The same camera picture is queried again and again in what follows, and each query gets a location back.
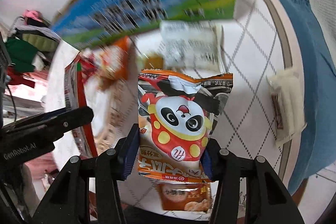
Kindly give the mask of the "pile of clothes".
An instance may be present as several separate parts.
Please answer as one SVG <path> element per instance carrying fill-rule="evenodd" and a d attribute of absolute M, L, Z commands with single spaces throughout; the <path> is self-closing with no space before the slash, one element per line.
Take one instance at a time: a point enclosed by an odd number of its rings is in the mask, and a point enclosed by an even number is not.
<path fill-rule="evenodd" d="M 1 68 L 9 78 L 7 84 L 34 88 L 31 74 L 49 68 L 59 43 L 59 36 L 40 12 L 26 10 L 18 16 L 1 42 Z"/>

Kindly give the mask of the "orange red snack packet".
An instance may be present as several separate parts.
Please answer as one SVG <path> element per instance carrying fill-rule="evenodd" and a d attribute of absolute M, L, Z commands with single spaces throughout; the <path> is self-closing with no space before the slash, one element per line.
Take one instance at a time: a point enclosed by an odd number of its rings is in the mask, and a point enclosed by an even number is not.
<path fill-rule="evenodd" d="M 126 80 L 129 48 L 129 37 L 124 36 L 111 45 L 82 51 L 80 63 L 84 83 L 93 76 L 112 81 Z"/>

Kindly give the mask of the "white patterned tablecloth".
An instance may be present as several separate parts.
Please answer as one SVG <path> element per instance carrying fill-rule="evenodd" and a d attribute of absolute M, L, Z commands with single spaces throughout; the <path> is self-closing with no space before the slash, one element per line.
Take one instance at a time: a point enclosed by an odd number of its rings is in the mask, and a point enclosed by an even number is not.
<path fill-rule="evenodd" d="M 223 147 L 226 108 L 238 103 L 223 51 L 237 0 L 77 0 L 53 25 L 77 49 L 54 83 L 78 150 L 33 220 L 89 223 L 94 178 L 99 223 L 125 223 L 122 202 L 153 198 L 168 211 L 235 223 L 240 180 L 246 223 L 303 223 L 275 165 Z"/>

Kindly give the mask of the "brown nut snack packet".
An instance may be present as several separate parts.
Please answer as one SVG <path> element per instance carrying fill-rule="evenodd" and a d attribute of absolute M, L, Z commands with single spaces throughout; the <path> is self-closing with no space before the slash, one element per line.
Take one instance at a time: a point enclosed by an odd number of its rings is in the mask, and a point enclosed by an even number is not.
<path fill-rule="evenodd" d="M 212 205 L 209 183 L 160 183 L 157 192 L 163 210 L 207 212 Z"/>

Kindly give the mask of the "blue bed blanket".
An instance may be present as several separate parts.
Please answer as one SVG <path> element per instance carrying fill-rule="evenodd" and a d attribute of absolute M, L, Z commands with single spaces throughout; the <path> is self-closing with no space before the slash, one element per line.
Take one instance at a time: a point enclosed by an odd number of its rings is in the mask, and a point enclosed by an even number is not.
<path fill-rule="evenodd" d="M 279 0 L 298 39 L 305 77 L 306 128 L 289 180 L 293 194 L 303 179 L 335 162 L 335 66 L 309 0 Z"/>

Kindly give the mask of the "white bread snack packet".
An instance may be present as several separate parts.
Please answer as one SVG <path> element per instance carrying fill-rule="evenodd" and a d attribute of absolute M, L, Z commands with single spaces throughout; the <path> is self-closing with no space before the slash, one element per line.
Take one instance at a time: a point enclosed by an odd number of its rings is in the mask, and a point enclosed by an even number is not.
<path fill-rule="evenodd" d="M 299 74 L 288 68 L 266 79 L 276 123 L 276 145 L 281 147 L 306 128 Z"/>

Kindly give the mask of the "white label snack packet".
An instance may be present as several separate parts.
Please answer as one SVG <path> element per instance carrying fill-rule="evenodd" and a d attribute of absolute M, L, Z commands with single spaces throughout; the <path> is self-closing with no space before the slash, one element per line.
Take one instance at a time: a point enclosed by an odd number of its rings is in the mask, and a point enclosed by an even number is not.
<path fill-rule="evenodd" d="M 166 68 L 224 72 L 219 52 L 222 31 L 214 24 L 163 21 L 159 26 Z"/>

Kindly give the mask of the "orange panda snack packet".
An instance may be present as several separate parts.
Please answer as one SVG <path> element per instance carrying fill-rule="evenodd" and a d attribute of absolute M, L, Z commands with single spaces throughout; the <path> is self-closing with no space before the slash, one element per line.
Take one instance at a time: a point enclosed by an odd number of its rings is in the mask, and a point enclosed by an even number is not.
<path fill-rule="evenodd" d="M 144 69 L 138 75 L 138 173 L 158 180 L 209 182 L 202 164 L 234 76 L 195 79 Z"/>

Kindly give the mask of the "red white noodle packet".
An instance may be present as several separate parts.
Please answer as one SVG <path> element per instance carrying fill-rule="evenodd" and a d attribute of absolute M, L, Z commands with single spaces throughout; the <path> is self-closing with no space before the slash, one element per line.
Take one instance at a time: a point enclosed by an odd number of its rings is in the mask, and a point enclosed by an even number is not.
<path fill-rule="evenodd" d="M 64 96 L 67 110 L 87 107 L 82 63 L 81 57 L 78 54 L 64 70 Z M 72 135 L 81 157 L 91 158 L 98 156 L 91 122 L 73 129 Z"/>

